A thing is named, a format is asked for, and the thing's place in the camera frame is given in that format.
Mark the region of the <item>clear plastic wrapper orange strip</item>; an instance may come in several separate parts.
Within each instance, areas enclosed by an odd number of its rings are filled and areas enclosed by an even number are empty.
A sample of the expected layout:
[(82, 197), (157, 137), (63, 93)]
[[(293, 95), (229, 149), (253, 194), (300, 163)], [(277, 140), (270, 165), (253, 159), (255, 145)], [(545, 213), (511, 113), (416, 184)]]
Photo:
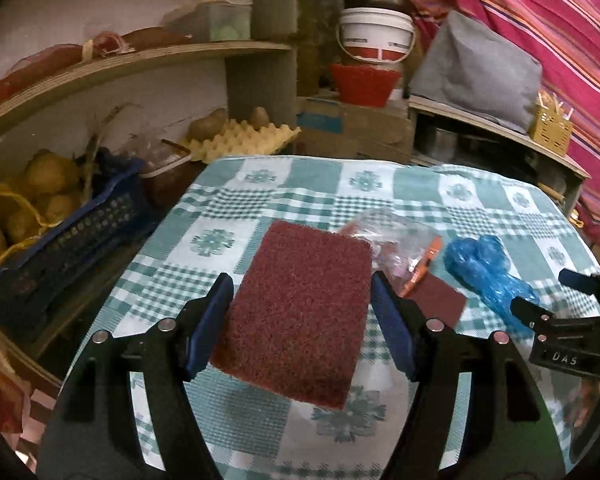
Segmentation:
[(443, 247), (442, 237), (433, 228), (389, 208), (364, 210), (339, 233), (370, 244), (372, 270), (385, 274), (402, 298), (414, 292)]

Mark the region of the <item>blue plastic bag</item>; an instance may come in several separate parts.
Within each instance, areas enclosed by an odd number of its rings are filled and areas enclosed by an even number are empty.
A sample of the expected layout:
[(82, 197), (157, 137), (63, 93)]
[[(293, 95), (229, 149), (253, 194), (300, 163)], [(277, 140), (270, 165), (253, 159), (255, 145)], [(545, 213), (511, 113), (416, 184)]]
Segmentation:
[(531, 337), (532, 331), (513, 315), (510, 305), (517, 297), (538, 304), (539, 297), (529, 283), (510, 273), (512, 263), (497, 236), (454, 237), (446, 245), (443, 263), (446, 272), (471, 292), (464, 328), (475, 335), (504, 330), (519, 340)]

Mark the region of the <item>large maroon scouring pad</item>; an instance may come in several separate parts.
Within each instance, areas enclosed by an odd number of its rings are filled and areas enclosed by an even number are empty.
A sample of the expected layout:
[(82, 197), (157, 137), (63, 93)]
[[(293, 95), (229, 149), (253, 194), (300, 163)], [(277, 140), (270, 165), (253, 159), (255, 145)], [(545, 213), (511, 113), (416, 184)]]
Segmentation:
[(228, 308), (211, 364), (280, 396), (340, 410), (365, 332), (371, 277), (365, 240), (273, 222)]

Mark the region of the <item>small maroon scouring pad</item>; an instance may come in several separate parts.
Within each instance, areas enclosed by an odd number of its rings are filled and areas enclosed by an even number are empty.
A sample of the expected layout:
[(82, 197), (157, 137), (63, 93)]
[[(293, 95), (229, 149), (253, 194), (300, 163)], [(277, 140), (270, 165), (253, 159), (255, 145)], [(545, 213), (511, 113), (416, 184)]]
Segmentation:
[(454, 328), (465, 309), (467, 298), (454, 287), (427, 273), (406, 296), (416, 302), (425, 318), (438, 318)]

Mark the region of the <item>dark blue plastic crate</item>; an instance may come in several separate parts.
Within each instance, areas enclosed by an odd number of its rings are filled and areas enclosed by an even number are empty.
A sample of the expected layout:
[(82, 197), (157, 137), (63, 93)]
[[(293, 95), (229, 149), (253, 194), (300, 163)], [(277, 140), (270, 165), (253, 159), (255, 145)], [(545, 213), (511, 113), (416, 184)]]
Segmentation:
[(110, 249), (151, 227), (140, 183), (144, 162), (102, 148), (96, 164), (94, 197), (0, 267), (0, 315), (4, 318), (44, 313)]

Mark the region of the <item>yellow toothpick box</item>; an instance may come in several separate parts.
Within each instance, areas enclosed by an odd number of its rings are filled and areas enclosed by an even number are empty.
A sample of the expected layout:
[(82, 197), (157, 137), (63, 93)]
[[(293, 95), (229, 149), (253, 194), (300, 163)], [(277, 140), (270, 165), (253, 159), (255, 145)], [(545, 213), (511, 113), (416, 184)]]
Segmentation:
[(540, 90), (535, 110), (529, 130), (531, 140), (556, 155), (565, 156), (571, 139), (573, 108), (559, 101), (555, 93)]

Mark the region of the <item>red rimmed food tub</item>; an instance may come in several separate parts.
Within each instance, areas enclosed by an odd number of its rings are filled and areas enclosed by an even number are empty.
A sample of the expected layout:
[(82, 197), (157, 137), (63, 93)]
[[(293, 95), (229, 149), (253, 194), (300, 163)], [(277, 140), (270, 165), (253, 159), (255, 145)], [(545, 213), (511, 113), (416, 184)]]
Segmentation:
[(153, 203), (164, 209), (180, 200), (198, 174), (193, 151), (178, 142), (136, 136), (124, 151), (143, 161), (140, 170), (143, 190)]

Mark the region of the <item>wooden side shelf unit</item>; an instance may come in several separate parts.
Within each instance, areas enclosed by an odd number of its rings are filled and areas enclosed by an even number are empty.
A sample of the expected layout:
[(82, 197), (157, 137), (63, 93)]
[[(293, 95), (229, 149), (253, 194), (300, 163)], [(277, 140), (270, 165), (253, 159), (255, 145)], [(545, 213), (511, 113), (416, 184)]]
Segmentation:
[(526, 134), (446, 104), (410, 96), (414, 127), (412, 162), (463, 165), (536, 185), (570, 216), (590, 177), (567, 155), (558, 155)]

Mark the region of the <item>cardboard box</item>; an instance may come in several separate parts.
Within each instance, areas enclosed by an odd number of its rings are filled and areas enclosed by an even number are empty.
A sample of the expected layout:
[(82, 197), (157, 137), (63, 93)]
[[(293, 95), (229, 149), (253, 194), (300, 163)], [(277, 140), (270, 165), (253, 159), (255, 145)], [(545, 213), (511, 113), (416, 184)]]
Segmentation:
[(297, 100), (297, 112), (296, 155), (410, 163), (414, 126), (404, 100), (376, 108), (311, 96)]

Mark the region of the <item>yellow egg tray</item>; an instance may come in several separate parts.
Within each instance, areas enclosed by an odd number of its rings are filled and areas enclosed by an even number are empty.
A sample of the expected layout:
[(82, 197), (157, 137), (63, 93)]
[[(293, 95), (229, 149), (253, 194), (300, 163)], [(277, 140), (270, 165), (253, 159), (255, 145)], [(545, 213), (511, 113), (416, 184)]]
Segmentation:
[(248, 122), (238, 124), (231, 119), (212, 139), (181, 140), (181, 144), (192, 153), (192, 162), (209, 165), (226, 156), (277, 154), (294, 142), (300, 132), (300, 127), (291, 129), (286, 124), (276, 127), (272, 122), (256, 130)]

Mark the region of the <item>potato on egg tray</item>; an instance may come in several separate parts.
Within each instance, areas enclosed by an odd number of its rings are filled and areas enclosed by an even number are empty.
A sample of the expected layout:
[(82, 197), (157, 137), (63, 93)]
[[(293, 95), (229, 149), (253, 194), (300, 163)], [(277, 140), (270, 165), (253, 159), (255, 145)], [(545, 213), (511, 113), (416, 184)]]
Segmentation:
[(217, 108), (207, 116), (195, 119), (190, 123), (186, 139), (204, 141), (212, 139), (221, 133), (228, 122), (228, 111), (226, 108)]

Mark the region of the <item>potatoes in yellow net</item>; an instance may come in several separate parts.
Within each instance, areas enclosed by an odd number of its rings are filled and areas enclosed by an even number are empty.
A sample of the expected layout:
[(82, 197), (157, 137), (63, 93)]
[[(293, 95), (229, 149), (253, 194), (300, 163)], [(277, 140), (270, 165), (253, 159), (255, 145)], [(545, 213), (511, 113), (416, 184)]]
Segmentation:
[(73, 158), (43, 150), (0, 183), (0, 265), (34, 245), (82, 205), (82, 170)]

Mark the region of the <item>red plastic bowl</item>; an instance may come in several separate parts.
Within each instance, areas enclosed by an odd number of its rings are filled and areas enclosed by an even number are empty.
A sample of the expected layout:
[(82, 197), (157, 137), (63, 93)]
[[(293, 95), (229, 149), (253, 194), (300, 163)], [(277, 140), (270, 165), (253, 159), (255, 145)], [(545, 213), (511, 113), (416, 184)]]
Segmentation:
[(396, 70), (338, 63), (332, 63), (329, 68), (339, 101), (346, 104), (385, 107), (393, 92), (403, 87), (403, 77)]

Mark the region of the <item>grey cushion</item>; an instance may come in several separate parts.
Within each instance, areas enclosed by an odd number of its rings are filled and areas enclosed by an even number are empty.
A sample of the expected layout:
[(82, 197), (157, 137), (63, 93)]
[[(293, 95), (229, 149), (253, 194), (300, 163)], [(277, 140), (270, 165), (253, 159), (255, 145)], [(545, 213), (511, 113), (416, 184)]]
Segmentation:
[(535, 118), (542, 65), (485, 24), (452, 11), (408, 88), (525, 134)]

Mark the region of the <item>white plastic bucket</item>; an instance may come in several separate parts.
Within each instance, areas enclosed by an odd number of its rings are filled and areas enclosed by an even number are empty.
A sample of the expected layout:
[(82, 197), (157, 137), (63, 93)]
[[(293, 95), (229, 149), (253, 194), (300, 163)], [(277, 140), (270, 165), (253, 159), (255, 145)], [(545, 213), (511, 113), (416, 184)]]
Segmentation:
[(412, 18), (381, 8), (351, 8), (340, 14), (336, 38), (343, 52), (355, 61), (373, 64), (402, 63), (415, 45)]

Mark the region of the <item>pink striped cloth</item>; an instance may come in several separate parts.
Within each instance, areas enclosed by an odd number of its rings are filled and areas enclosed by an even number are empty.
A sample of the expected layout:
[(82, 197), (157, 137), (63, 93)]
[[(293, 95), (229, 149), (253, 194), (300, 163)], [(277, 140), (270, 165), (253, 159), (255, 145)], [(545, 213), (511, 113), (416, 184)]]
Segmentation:
[(572, 107), (568, 154), (590, 175), (577, 202), (585, 237), (600, 248), (600, 0), (412, 0), (423, 44), (452, 10), (534, 56), (541, 87)]

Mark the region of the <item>clear plastic container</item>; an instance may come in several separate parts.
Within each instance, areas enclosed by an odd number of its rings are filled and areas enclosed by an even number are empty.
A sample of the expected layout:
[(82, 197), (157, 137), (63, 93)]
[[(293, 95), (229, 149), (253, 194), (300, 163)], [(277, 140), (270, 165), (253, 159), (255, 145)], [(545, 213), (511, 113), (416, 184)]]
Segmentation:
[(251, 39), (251, 0), (199, 0), (166, 14), (160, 26), (191, 42)]

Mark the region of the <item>wooden wall shelf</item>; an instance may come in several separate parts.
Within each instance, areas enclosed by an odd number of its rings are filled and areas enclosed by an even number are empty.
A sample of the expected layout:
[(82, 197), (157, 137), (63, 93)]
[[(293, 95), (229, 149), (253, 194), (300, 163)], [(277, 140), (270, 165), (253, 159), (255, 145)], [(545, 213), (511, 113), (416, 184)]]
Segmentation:
[(235, 56), (287, 52), (289, 44), (272, 41), (220, 41), (204, 44), (180, 44), (140, 52), (125, 53), (78, 64), (45, 78), (11, 96), (0, 104), (0, 139), (6, 132), (29, 116), (75, 93), (104, 84), (110, 80), (131, 76), (156, 68)]

